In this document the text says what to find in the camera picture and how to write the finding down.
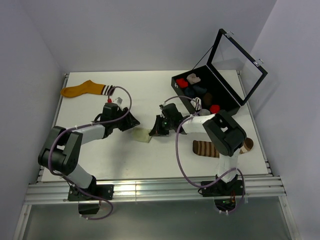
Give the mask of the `cream ankle sock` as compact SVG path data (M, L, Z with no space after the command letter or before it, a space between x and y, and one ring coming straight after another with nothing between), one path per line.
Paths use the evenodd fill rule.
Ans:
M150 130L149 129L145 129L145 128L139 128L139 127L135 127L132 130L132 138L137 141L137 142L141 142L141 143L149 143L151 140L151 136L150 136Z

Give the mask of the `dark brown sock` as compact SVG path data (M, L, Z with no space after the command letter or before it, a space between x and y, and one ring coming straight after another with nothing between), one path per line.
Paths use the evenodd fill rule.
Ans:
M202 102L205 106L210 107L213 104L213 95L209 92L206 92L203 95Z

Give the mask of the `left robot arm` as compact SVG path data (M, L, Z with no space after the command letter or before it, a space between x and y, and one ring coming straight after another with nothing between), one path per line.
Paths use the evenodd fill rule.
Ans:
M114 129L122 132L140 125L127 107L121 108L116 103L106 103L102 113L85 127L68 130L54 126L38 155L38 164L48 170L56 171L78 186L79 194L86 200L96 197L98 188L96 178L86 172L78 163L81 146L100 139L105 139Z

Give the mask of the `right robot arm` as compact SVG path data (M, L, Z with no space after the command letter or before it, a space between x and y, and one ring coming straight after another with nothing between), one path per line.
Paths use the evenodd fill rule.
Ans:
M247 138L245 130L224 110L210 115L183 116L174 103L160 106L161 114L156 116L155 124L150 131L151 137L167 136L175 131L175 155L180 172L186 181L197 188L209 188L216 184L222 195L229 194L238 176L238 156ZM179 135L207 134L213 143L213 149L219 152L219 163L216 180L207 185L199 185L191 181L185 174L179 156Z

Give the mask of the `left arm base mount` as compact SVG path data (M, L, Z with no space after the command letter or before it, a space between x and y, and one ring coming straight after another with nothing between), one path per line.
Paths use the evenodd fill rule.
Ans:
M68 202L78 202L78 212L80 215L96 215L100 210L102 202L107 204L113 199L113 184L98 184L88 189L78 189L75 186L69 187L67 196Z

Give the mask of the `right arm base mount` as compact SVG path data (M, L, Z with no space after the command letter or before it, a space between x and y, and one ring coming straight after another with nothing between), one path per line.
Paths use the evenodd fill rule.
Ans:
M228 183L219 180L216 184L210 187L199 188L198 193L203 197L231 197L242 196L243 190L243 182L235 178Z

